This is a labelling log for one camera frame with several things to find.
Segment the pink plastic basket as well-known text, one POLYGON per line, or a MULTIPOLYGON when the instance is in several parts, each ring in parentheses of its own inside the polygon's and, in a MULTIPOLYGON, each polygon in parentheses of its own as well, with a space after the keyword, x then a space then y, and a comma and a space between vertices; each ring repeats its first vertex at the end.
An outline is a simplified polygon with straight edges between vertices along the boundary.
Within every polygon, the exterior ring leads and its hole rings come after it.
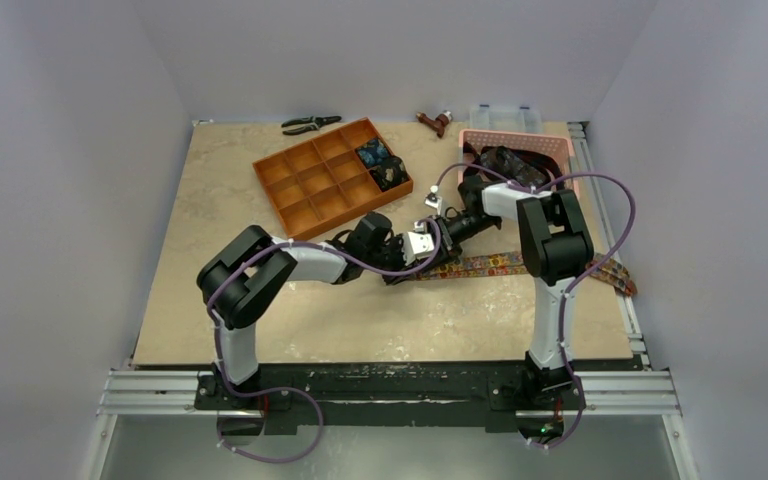
MULTIPOLYGON (((559 165, 562 171, 562 176, 572 172, 572 160, 574 159, 572 143, 570 140, 560 136, 465 129, 460 133, 459 143, 461 150, 466 143, 469 143, 478 151, 481 151, 481 149, 486 146, 505 146, 512 149, 535 151, 551 157, 559 165)), ((465 184, 462 183, 464 179, 464 170, 468 167, 474 167, 474 164, 472 164, 473 158, 471 155, 462 152, 462 157, 467 166, 459 174, 457 191, 462 199, 466 199, 473 196, 475 190, 467 189, 459 191, 458 188, 465 187, 465 184)), ((490 184, 514 181, 505 180, 503 177, 489 169, 487 169, 487 172, 499 177, 498 181, 493 181, 490 184)))

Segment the colourful patterned tie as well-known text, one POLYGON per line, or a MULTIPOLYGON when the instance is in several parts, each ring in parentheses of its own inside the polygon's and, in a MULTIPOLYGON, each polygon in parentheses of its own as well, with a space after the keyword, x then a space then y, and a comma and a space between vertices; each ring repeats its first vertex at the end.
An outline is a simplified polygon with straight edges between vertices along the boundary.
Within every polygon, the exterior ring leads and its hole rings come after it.
MULTIPOLYGON (((599 261, 603 261, 603 263, 590 274, 591 278, 612 286, 618 293, 626 297, 633 297, 638 293, 631 273, 624 265, 611 257, 595 253, 588 266, 592 266, 599 261)), ((435 267, 428 272, 419 273, 415 280, 481 278, 526 275, 527 273, 522 254, 509 251, 460 258, 448 264, 435 267)))

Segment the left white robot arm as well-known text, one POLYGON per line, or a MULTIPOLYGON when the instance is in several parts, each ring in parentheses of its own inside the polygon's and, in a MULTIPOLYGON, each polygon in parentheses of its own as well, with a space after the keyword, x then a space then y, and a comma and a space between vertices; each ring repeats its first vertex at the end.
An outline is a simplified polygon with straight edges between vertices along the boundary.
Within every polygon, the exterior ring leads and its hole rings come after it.
POLYGON ((213 323, 220 397, 235 409, 257 399, 256 324, 285 284, 341 285, 365 271, 400 279, 430 266, 440 246, 441 229, 432 219, 422 220, 418 231, 397 235, 389 219, 376 212, 319 243, 283 240, 258 225, 247 227, 197 276, 213 323))

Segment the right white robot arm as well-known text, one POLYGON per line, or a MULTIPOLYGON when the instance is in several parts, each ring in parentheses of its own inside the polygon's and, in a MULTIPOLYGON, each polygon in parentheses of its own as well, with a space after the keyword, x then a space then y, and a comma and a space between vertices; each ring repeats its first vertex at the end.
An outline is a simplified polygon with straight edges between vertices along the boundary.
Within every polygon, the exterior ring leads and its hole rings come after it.
POLYGON ((570 362, 574 288, 594 257, 577 195, 545 185, 527 189, 511 181, 466 176, 457 187, 464 209, 443 221, 456 247, 504 219, 517 222, 524 266, 534 279, 534 328, 526 351, 521 392, 536 407, 573 383, 570 362))

